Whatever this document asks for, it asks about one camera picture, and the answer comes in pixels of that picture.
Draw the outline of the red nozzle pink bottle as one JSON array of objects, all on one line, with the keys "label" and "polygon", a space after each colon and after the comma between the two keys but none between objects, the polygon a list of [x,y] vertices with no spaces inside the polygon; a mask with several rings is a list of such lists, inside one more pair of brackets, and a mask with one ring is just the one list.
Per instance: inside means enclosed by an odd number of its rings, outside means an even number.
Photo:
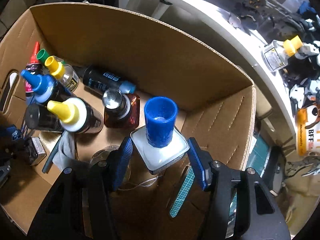
[{"label": "red nozzle pink bottle", "polygon": [[[40,51],[40,43],[38,41],[35,42],[33,47],[33,52],[31,54],[29,63],[26,65],[25,70],[29,71],[32,75],[42,74],[42,63],[37,59],[37,54]],[[31,104],[33,100],[33,89],[28,81],[24,81],[24,88],[25,88],[25,98],[26,104]]]}]

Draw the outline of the amber square glass bottle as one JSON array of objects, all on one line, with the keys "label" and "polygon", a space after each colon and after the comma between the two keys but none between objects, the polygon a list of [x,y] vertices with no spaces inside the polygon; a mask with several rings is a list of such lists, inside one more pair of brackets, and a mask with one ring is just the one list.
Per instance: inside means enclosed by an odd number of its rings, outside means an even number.
[{"label": "amber square glass bottle", "polygon": [[140,97],[109,88],[103,94],[104,125],[108,128],[134,130],[139,125]]}]

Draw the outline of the blue capped square bottle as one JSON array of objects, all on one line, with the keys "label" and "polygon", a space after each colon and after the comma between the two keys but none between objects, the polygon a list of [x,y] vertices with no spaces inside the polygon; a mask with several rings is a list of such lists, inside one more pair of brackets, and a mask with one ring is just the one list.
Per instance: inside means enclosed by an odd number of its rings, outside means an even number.
[{"label": "blue capped square bottle", "polygon": [[178,106],[170,98],[156,96],[144,106],[145,126],[130,137],[150,174],[158,174],[178,162],[189,150],[185,137],[175,127]]}]

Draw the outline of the brown cardboard box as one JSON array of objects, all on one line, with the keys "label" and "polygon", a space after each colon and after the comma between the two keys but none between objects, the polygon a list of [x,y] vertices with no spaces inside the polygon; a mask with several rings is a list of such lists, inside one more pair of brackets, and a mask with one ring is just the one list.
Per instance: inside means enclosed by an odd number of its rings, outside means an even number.
[{"label": "brown cardboard box", "polygon": [[[253,134],[253,81],[205,43],[135,12],[86,3],[26,10],[1,41],[1,79],[22,71],[36,42],[76,66],[96,64],[137,85],[142,101],[166,96],[179,107],[176,127],[229,168],[242,170]],[[195,239],[209,196],[194,183],[176,217],[169,201],[187,157],[152,186],[120,191],[112,210],[122,239]]]}]

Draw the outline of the white shelf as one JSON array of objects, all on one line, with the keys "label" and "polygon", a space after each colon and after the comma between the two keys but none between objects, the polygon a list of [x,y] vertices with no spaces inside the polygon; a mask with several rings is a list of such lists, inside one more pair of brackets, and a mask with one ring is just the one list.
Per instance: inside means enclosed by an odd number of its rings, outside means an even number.
[{"label": "white shelf", "polygon": [[[139,0],[121,0],[120,6],[128,8]],[[222,55],[239,65],[259,87],[275,111],[281,112],[292,135],[297,127],[293,117],[289,93],[281,75],[271,73],[265,64],[261,49],[266,41],[255,31],[248,33],[234,28],[228,22],[228,12],[205,0],[165,0],[190,13],[210,27],[215,41],[208,44]]]}]

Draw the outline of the yellow nozzle black bottle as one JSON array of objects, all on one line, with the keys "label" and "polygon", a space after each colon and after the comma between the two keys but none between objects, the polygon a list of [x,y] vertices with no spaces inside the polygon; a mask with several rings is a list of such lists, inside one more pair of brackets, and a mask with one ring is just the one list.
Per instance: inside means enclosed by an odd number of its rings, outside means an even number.
[{"label": "yellow nozzle black bottle", "polygon": [[50,100],[47,109],[58,117],[67,132],[95,134],[103,129],[102,114],[81,98],[71,97],[64,102]]}]

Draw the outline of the black blue lying can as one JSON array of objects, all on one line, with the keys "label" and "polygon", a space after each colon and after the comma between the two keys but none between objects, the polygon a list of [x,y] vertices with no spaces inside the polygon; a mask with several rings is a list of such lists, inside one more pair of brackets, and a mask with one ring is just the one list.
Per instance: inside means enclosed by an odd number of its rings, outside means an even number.
[{"label": "black blue lying can", "polygon": [[81,77],[84,86],[100,95],[109,88],[119,89],[123,94],[133,94],[136,91],[135,84],[102,66],[87,67]]}]

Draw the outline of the corgi print paper bucket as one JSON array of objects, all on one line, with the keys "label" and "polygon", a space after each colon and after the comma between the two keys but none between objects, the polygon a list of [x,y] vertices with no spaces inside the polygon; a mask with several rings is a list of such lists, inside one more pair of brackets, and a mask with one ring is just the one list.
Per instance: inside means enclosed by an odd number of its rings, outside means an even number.
[{"label": "corgi print paper bucket", "polygon": [[297,121],[297,152],[300,156],[319,155],[320,127],[319,103],[299,109]]}]

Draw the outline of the yellow cap clear bottle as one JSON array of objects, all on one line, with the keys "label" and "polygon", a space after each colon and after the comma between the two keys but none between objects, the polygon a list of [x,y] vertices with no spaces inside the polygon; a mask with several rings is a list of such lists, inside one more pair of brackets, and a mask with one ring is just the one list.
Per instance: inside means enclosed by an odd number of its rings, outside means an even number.
[{"label": "yellow cap clear bottle", "polygon": [[44,65],[48,68],[51,76],[64,85],[70,92],[74,92],[79,84],[79,77],[72,66],[57,61],[54,56],[46,59]]}]

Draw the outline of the green cap bottle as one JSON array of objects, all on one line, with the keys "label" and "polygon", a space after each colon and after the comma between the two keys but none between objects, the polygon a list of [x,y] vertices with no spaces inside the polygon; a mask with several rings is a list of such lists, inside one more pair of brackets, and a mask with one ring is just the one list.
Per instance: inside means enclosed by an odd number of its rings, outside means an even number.
[{"label": "green cap bottle", "polygon": [[[46,59],[48,59],[48,57],[50,57],[50,55],[45,49],[39,50],[39,52],[36,54],[37,60],[40,61],[43,65]],[[65,64],[65,61],[63,59],[57,56],[54,56],[54,58],[56,59],[57,62],[61,62],[62,64]]]}]

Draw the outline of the dark green pen tool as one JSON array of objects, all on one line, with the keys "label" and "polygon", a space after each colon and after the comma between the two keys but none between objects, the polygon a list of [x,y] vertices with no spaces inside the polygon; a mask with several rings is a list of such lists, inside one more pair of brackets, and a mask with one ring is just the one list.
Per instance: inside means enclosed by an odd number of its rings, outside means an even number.
[{"label": "dark green pen tool", "polygon": [[57,154],[57,152],[59,151],[59,143],[61,141],[62,137],[59,137],[58,141],[56,142],[55,146],[53,147],[51,153],[49,154],[46,162],[44,163],[44,166],[42,168],[42,173],[47,174],[53,164],[53,158],[55,157],[55,155]]}]

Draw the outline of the blue nozzle black bottle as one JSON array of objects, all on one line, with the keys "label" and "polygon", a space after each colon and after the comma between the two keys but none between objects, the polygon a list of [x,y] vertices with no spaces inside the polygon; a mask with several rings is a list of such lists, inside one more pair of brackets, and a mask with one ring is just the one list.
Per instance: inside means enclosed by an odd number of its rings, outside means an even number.
[{"label": "blue nozzle black bottle", "polygon": [[42,105],[47,105],[50,100],[64,102],[74,96],[61,82],[49,74],[33,75],[27,70],[22,70],[21,76],[31,85],[35,94],[34,99]]}]

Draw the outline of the yellow capped glass bottle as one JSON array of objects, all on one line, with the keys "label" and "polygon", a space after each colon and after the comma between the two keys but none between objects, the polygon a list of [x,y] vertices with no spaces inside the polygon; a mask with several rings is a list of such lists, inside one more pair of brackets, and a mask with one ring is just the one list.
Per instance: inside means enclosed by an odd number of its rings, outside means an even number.
[{"label": "yellow capped glass bottle", "polygon": [[285,40],[284,42],[273,40],[270,44],[264,46],[261,54],[269,71],[274,73],[286,67],[289,58],[294,56],[302,45],[303,42],[299,36],[295,36],[291,40]]}]

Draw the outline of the dark robot model figure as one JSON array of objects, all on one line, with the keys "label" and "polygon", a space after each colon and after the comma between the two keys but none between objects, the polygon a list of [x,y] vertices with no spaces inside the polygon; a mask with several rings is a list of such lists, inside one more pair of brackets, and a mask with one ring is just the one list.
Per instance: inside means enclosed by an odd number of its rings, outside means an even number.
[{"label": "dark robot model figure", "polygon": [[278,0],[207,0],[229,12],[229,22],[256,30],[266,41],[261,54],[270,72],[280,72],[293,113],[319,102],[319,16],[306,1],[297,11]]}]

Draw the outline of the grey cloth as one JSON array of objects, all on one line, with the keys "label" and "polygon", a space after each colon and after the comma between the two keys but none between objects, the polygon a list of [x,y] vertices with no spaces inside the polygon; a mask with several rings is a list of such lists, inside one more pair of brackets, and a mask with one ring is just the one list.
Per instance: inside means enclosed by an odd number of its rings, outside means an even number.
[{"label": "grey cloth", "polygon": [[63,171],[67,167],[73,167],[75,161],[74,134],[64,131],[58,143],[58,150],[53,158],[53,164],[55,164],[60,171]]}]

